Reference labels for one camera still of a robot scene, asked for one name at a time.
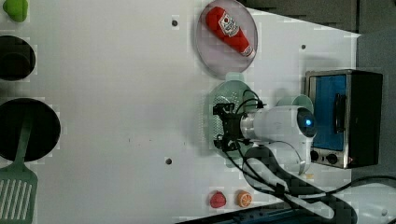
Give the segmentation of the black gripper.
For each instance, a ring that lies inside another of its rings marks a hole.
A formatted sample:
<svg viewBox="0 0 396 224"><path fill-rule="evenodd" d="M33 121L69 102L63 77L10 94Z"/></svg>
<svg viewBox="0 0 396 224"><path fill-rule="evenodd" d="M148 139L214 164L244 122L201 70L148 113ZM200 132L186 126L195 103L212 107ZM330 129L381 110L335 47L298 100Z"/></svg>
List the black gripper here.
<svg viewBox="0 0 396 224"><path fill-rule="evenodd" d="M213 115L221 120L223 133L216 135L214 145L223 152L240 149L240 143L249 146L251 141L241 131L241 119L247 113L234 113L234 103L216 104L213 107Z"/></svg>

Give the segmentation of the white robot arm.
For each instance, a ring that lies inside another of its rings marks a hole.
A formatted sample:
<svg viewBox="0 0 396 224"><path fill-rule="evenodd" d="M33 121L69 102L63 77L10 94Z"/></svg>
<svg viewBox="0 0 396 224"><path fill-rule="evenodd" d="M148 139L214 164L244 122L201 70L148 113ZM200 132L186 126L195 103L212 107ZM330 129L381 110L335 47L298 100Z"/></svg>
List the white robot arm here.
<svg viewBox="0 0 396 224"><path fill-rule="evenodd" d="M222 133L216 148L258 192L271 194L311 216L315 224L395 224L395 178L375 175L325 191L304 180L317 133L305 107L259 106L244 111L233 103L213 106Z"/></svg>

